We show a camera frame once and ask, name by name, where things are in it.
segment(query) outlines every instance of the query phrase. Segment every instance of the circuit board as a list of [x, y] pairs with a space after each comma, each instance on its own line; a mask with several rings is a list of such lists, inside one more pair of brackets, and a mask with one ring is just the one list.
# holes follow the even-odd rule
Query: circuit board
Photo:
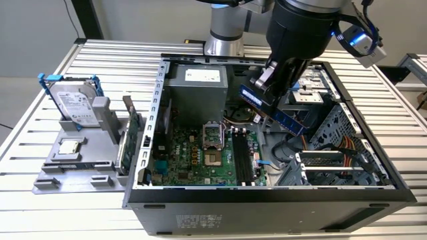
[[[247, 142], [248, 149], [254, 153], [260, 153], [255, 134], [247, 135]], [[210, 161], [208, 158], [212, 159], [215, 154], [218, 158], [214, 158], [215, 161]], [[222, 151], [216, 151], [215, 149], [203, 148], [202, 129], [176, 128], [172, 133], [171, 153], [165, 168], [167, 171], [161, 171], [161, 175], [155, 170], [153, 184], [163, 186], [236, 186], [231, 131], [224, 134]], [[264, 170], [262, 168], [259, 168], [259, 176], [254, 179], [254, 182], [256, 186], [266, 185]]]

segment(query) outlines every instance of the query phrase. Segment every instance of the black cable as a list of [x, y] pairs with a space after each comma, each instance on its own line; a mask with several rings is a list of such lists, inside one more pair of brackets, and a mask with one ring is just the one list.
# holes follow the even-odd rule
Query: black cable
[[423, 100], [423, 101], [420, 101], [420, 103], [419, 103], [419, 105], [418, 105], [418, 107], [416, 107], [416, 111], [422, 109], [422, 107], [423, 107], [424, 103], [426, 103], [426, 101], [424, 101], [424, 100]]
[[67, 1], [64, 1], [64, 4], [65, 4], [65, 8], [67, 8], [67, 14], [68, 14], [68, 18], [69, 18], [69, 21], [71, 21], [71, 24], [72, 24], [72, 27], [73, 27], [73, 30], [75, 30], [75, 33], [77, 34], [77, 38], [80, 38], [80, 35], [79, 35], [79, 31], [77, 31], [77, 28], [76, 28], [76, 25], [75, 25], [75, 22], [72, 20], [72, 16], [69, 15], [69, 10], [68, 10], [68, 4], [67, 4]]
[[278, 171], [282, 171], [282, 169], [280, 168], [278, 168], [278, 167], [275, 167], [274, 166], [274, 163], [271, 163], [271, 164], [266, 164], [267, 166], [270, 166], [274, 170], [278, 170]]
[[8, 126], [8, 125], [4, 125], [4, 124], [1, 124], [1, 123], [0, 123], [0, 126], [1, 126], [1, 127], [5, 127], [7, 129], [13, 130], [13, 127], [11, 127], [11, 126]]
[[375, 48], [380, 44], [380, 34], [379, 34], [379, 31], [378, 31], [378, 29], [376, 29], [376, 27], [375, 27], [375, 25], [371, 22], [371, 19], [368, 17], [368, 6], [370, 5], [367, 5], [367, 4], [363, 6], [363, 16], [366, 18], [366, 21], [367, 21], [367, 24], [368, 24], [368, 28], [372, 31], [372, 37], [374, 37], [371, 47], [370, 47], [370, 49], [367, 51], [367, 53], [371, 55], [374, 53], [374, 51], [375, 51]]

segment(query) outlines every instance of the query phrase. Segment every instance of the wall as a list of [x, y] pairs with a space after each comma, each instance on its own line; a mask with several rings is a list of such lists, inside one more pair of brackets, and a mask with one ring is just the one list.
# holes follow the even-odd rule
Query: wall
[[[69, 13], [84, 36], [73, 5]], [[63, 0], [0, 0], [0, 76], [52, 73], [77, 38]]]

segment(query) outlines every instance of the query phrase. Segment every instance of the metal slat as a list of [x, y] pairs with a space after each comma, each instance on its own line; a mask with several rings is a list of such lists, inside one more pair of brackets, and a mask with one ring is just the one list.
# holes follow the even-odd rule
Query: metal slat
[[354, 102], [356, 107], [398, 107], [402, 108], [400, 103], [394, 103], [394, 102], [364, 102], [364, 101], [358, 101]]
[[121, 209], [123, 192], [35, 195], [31, 191], [0, 192], [0, 211]]
[[383, 147], [427, 147], [427, 137], [376, 137]]
[[427, 174], [427, 161], [423, 160], [394, 160], [392, 164], [399, 170], [400, 174]]
[[[93, 74], [65, 74], [64, 77], [73, 77], [73, 78], [89, 78]], [[153, 76], [128, 76], [128, 75], [105, 75], [105, 74], [96, 74], [100, 79], [101, 85], [105, 83], [129, 83], [129, 84], [148, 84], [155, 85], [156, 78]]]
[[416, 121], [378, 121], [378, 120], [367, 120], [366, 123], [371, 125], [395, 125], [395, 126], [418, 126]]
[[[376, 116], [376, 115], [364, 115], [364, 120], [376, 120], [376, 121], [390, 121], [391, 118], [388, 116]], [[410, 116], [394, 116], [394, 121], [414, 121], [414, 118]]]
[[364, 116], [411, 116], [411, 114], [406, 111], [384, 111], [384, 110], [379, 110], [379, 111], [368, 111], [368, 110], [360, 110], [362, 114]]
[[392, 160], [427, 160], [427, 148], [386, 148]]
[[363, 98], [383, 98], [382, 95], [390, 96], [391, 99], [396, 99], [395, 96], [390, 93], [390, 91], [366, 91], [366, 90], [350, 90], [348, 91], [350, 95], [364, 95], [366, 97]]
[[396, 99], [378, 99], [378, 98], [354, 98], [354, 103], [390, 103], [390, 104], [399, 104]]
[[0, 161], [0, 173], [39, 174], [44, 159], [7, 159]]
[[127, 75], [127, 76], [156, 76], [157, 68], [119, 68], [119, 67], [76, 67], [72, 66], [68, 68], [67, 74], [91, 74], [99, 73], [105, 75]]
[[376, 137], [424, 137], [427, 133], [424, 131], [372, 131]]
[[372, 131], [404, 131], [404, 132], [422, 132], [419, 126], [402, 126], [402, 125], [370, 125]]

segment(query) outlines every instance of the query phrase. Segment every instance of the cable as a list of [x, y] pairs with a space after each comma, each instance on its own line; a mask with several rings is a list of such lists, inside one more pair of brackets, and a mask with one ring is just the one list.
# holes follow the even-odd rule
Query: cable
[[69, 21], [71, 21], [71, 24], [72, 24], [72, 27], [73, 27], [73, 30], [75, 30], [75, 33], [77, 34], [77, 38], [80, 38], [80, 35], [79, 35], [79, 31], [77, 31], [77, 28], [76, 28], [76, 25], [75, 25], [75, 22], [72, 20], [72, 16], [69, 15], [69, 10], [68, 10], [68, 4], [67, 4], [67, 1], [64, 1], [64, 4], [65, 4], [65, 8], [67, 8], [67, 14], [68, 14], [68, 18], [69, 18]]
[[302, 139], [302, 149], [307, 150], [307, 143], [306, 143], [304, 135], [300, 135], [300, 139]]
[[236, 119], [234, 119], [232, 117], [228, 117], [228, 116], [223, 116], [223, 118], [224, 118], [224, 120], [227, 121], [227, 122], [230, 122], [231, 124], [234, 124], [234, 125], [244, 125], [244, 124], [251, 124], [252, 122], [251, 121], [247, 121], [247, 120], [250, 120], [250, 119], [247, 119], [246, 121], [239, 121], [239, 120], [236, 120]]
[[263, 164], [263, 165], [268, 165], [274, 170], [282, 171], [282, 169], [279, 167], [276, 167], [271, 161], [256, 160], [256, 163]]
[[368, 55], [371, 55], [375, 51], [375, 48], [380, 44], [380, 34], [374, 23], [371, 22], [371, 19], [368, 18], [368, 6], [370, 6], [368, 4], [363, 5], [363, 16], [366, 18], [368, 28], [372, 31], [372, 37], [374, 37], [371, 47], [368, 48], [368, 51], [367, 51]]
[[280, 148], [280, 149], [282, 149], [282, 153], [283, 153], [284, 156], [287, 156], [288, 158], [291, 158], [290, 155], [287, 155], [287, 153], [286, 153], [286, 151], [284, 151], [284, 149], [283, 149], [283, 146], [284, 146], [284, 144], [282, 144], [282, 148]]
[[11, 126], [8, 126], [8, 125], [4, 125], [4, 124], [1, 124], [1, 123], [0, 123], [0, 126], [1, 126], [1, 127], [5, 127], [7, 129], [13, 130], [13, 127], [11, 127]]

